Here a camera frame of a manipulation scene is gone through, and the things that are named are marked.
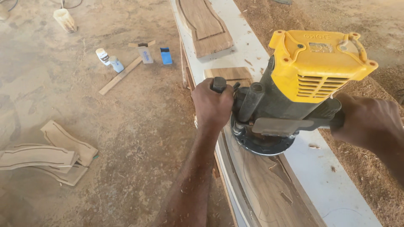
glue bottle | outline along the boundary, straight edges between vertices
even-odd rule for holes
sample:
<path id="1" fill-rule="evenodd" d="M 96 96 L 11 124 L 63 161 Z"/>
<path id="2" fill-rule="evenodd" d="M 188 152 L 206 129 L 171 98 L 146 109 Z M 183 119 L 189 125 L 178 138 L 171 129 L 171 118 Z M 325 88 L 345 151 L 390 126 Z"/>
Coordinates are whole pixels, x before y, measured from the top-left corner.
<path id="1" fill-rule="evenodd" d="M 95 51 L 95 53 L 97 54 L 97 56 L 98 56 L 98 58 L 100 59 L 100 61 L 101 61 L 102 63 L 104 63 L 104 65 L 109 65 L 109 61 L 108 61 L 109 56 L 108 56 L 107 52 L 106 52 L 104 49 L 102 49 L 102 48 L 97 49 L 97 50 Z"/>
<path id="2" fill-rule="evenodd" d="M 116 56 L 112 55 L 111 57 L 109 57 L 109 62 L 111 63 L 112 67 L 116 72 L 120 73 L 122 72 L 122 70 L 124 70 L 124 66 L 118 60 L 118 58 L 116 58 Z"/>

wooden block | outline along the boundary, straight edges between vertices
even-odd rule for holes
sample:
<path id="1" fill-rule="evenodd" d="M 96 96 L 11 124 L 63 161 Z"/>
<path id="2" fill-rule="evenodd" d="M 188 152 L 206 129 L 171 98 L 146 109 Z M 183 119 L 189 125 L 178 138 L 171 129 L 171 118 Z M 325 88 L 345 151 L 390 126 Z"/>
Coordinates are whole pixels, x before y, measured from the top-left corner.
<path id="1" fill-rule="evenodd" d="M 109 90 L 111 90 L 115 85 L 119 83 L 125 76 L 127 76 L 136 66 L 142 62 L 142 58 L 136 58 L 128 67 L 126 67 L 122 72 L 120 72 L 116 77 L 114 77 L 105 87 L 103 87 L 99 93 L 105 95 Z"/>
<path id="2" fill-rule="evenodd" d="M 240 83 L 240 87 L 249 87 L 251 85 L 251 74 L 247 67 L 205 69 L 204 77 L 220 76 L 226 79 L 227 83 L 234 85 Z"/>
<path id="3" fill-rule="evenodd" d="M 233 68 L 219 68 L 219 69 L 205 69 L 205 78 L 221 76 L 226 80 L 249 80 L 251 79 L 250 71 L 247 67 L 233 67 Z"/>
<path id="4" fill-rule="evenodd" d="M 22 144 L 18 144 L 18 145 L 13 145 L 9 148 L 9 150 L 18 150 L 21 148 L 26 148 L 26 147 L 41 147 L 41 146 L 48 146 L 46 144 L 41 144 L 41 143 L 22 143 Z M 73 166 L 73 164 L 78 160 L 80 156 L 76 153 L 76 156 L 74 156 L 74 158 L 71 161 L 71 165 Z M 67 167 L 55 167 L 55 166 L 47 166 L 48 170 L 51 171 L 55 171 L 55 172 L 62 172 L 62 173 L 67 173 L 70 168 L 72 168 L 71 166 L 67 166 Z"/>
<path id="5" fill-rule="evenodd" d="M 208 0 L 176 0 L 182 23 L 192 36 L 197 58 L 233 46 L 233 39 Z"/>
<path id="6" fill-rule="evenodd" d="M 63 147 L 67 150 L 76 151 L 80 156 L 78 162 L 83 166 L 88 166 L 98 152 L 98 150 L 90 144 L 72 137 L 62 128 L 62 126 L 52 120 L 44 125 L 41 128 L 41 131 L 44 133 L 45 139 L 50 144 L 56 147 Z"/>
<path id="7" fill-rule="evenodd" d="M 80 180 L 80 178 L 88 170 L 88 168 L 86 168 L 82 165 L 77 165 L 77 164 L 74 164 L 68 173 L 53 172 L 53 171 L 50 171 L 47 166 L 29 166 L 27 168 L 34 169 L 36 171 L 47 174 L 47 175 L 55 178 L 57 181 L 70 185 L 70 186 L 75 186 L 77 184 L 78 180 Z"/>
<path id="8" fill-rule="evenodd" d="M 71 166 L 76 152 L 52 146 L 24 147 L 1 152 L 0 170 L 12 170 L 25 166 Z"/>

bottle cap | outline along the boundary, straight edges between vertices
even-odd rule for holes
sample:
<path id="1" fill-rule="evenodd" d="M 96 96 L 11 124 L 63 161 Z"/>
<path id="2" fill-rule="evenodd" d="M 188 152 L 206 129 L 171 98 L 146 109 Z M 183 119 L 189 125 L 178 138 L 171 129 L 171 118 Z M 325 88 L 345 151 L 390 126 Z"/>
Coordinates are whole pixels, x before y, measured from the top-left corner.
<path id="1" fill-rule="evenodd" d="M 117 58 L 115 55 L 112 55 L 109 57 L 109 61 L 116 61 L 116 60 L 117 60 Z"/>

wooden stick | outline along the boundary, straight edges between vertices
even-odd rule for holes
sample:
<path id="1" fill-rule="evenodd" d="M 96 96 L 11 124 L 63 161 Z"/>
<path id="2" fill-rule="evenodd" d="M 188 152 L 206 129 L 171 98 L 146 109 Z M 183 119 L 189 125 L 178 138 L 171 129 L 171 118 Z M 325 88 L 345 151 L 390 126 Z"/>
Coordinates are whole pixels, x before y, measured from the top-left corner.
<path id="1" fill-rule="evenodd" d="M 105 95 L 109 90 L 111 90 L 115 85 L 119 83 L 125 76 L 127 76 L 136 66 L 142 62 L 142 57 L 136 58 L 128 67 L 126 67 L 122 72 L 120 72 L 114 79 L 112 79 L 105 87 L 103 87 L 99 93 Z"/>

cardboard box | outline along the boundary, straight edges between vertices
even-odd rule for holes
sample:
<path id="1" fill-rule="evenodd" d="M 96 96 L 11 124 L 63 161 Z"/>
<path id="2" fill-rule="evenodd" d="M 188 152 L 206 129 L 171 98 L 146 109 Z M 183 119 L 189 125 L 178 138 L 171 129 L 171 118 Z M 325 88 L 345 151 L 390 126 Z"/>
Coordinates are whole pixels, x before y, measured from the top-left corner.
<path id="1" fill-rule="evenodd" d="M 149 50 L 149 46 L 155 44 L 156 41 L 153 40 L 149 43 L 129 43 L 128 46 L 129 47 L 135 47 L 137 49 L 137 51 L 139 51 L 140 56 L 142 57 L 143 63 L 147 64 L 147 63 L 153 63 L 153 58 L 150 54 L 150 50 Z"/>

